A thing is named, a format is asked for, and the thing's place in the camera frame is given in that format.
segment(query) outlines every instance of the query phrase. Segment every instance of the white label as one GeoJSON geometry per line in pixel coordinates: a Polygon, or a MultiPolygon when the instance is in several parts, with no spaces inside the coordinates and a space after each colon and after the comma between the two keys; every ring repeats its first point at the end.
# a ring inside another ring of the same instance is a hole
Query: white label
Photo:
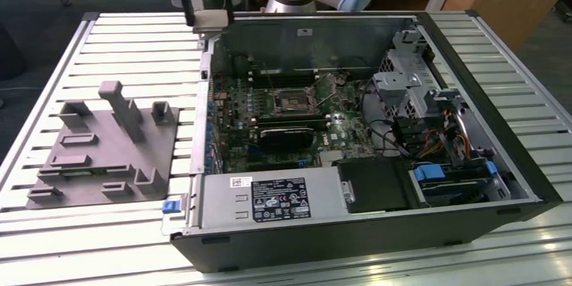
{"type": "Polygon", "coordinates": [[[252,183],[252,177],[231,177],[231,188],[250,187],[252,183]]]}
{"type": "Polygon", "coordinates": [[[294,212],[307,212],[310,210],[310,207],[298,207],[295,208],[296,211],[294,212]]]}
{"type": "Polygon", "coordinates": [[[314,32],[314,30],[310,28],[300,28],[298,30],[298,35],[299,36],[312,36],[312,32],[314,32]]]}

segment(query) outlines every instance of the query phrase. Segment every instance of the blue latch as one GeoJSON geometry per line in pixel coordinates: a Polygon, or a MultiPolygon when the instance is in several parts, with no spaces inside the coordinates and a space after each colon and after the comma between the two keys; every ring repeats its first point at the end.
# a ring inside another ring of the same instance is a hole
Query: blue latch
{"type": "Polygon", "coordinates": [[[446,173],[439,164],[423,164],[414,170],[418,181],[444,179],[446,173]]]}
{"type": "Polygon", "coordinates": [[[176,214],[180,212],[180,200],[166,200],[163,202],[163,213],[176,214]]]}
{"type": "Polygon", "coordinates": [[[499,173],[498,166],[494,164],[492,161],[487,162],[487,170],[490,170],[491,175],[495,175],[499,173]]]}

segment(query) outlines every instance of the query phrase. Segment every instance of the label sticker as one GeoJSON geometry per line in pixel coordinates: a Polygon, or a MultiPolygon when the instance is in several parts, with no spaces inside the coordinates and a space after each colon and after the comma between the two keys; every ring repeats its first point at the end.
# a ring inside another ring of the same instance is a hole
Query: label sticker
{"type": "Polygon", "coordinates": [[[251,184],[254,221],[270,222],[311,217],[311,201],[303,177],[255,181],[251,184]]]}
{"type": "Polygon", "coordinates": [[[312,36],[312,33],[314,33],[314,30],[312,29],[308,29],[308,28],[300,28],[299,30],[298,30],[298,36],[300,37],[300,36],[312,36]]]}
{"type": "Polygon", "coordinates": [[[250,187],[252,177],[231,177],[231,188],[250,187]]]}

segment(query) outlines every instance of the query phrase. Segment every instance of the cable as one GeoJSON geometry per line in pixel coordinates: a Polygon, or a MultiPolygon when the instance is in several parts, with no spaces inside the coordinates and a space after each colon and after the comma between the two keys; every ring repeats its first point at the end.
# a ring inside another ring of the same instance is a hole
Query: cable
{"type": "Polygon", "coordinates": [[[275,87],[272,86],[272,80],[270,79],[270,72],[268,72],[268,66],[267,63],[262,63],[264,65],[264,71],[267,72],[268,77],[268,83],[270,83],[270,89],[275,92],[275,87]]]}
{"type": "Polygon", "coordinates": [[[331,95],[328,95],[328,97],[326,98],[326,99],[323,99],[322,101],[320,101],[320,103],[319,104],[316,104],[316,106],[315,107],[319,107],[320,105],[323,105],[324,103],[326,103],[326,101],[327,100],[330,100],[330,98],[332,97],[332,96],[335,96],[338,94],[338,92],[334,92],[331,95]]]}
{"type": "Polygon", "coordinates": [[[11,87],[11,88],[0,88],[0,91],[8,90],[43,90],[43,87],[11,87]]]}
{"type": "Polygon", "coordinates": [[[395,146],[395,148],[398,149],[398,151],[402,153],[402,155],[404,156],[404,157],[415,157],[411,153],[410,153],[410,151],[408,150],[406,150],[406,148],[402,146],[402,145],[399,145],[398,144],[398,142],[395,142],[394,140],[391,140],[391,139],[388,139],[387,138],[387,134],[390,133],[390,132],[387,132],[386,134],[382,134],[382,133],[379,133],[372,127],[370,127],[370,130],[372,130],[372,133],[375,134],[375,135],[378,135],[387,143],[390,143],[391,145],[394,145],[395,146]]]}

